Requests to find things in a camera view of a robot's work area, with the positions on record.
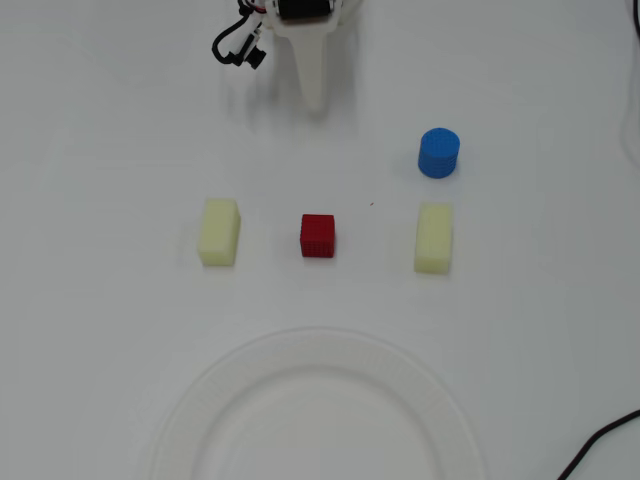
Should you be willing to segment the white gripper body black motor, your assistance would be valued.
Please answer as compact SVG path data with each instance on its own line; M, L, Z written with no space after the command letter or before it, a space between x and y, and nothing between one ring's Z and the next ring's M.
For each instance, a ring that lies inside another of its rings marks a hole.
M275 0L268 2L268 19L275 31L328 26L346 22L361 5L359 0Z

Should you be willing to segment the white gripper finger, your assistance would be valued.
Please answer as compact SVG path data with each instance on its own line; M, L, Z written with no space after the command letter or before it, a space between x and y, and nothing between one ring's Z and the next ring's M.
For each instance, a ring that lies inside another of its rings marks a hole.
M329 33L303 29L287 36L296 64L302 99L314 115L327 105L327 45Z

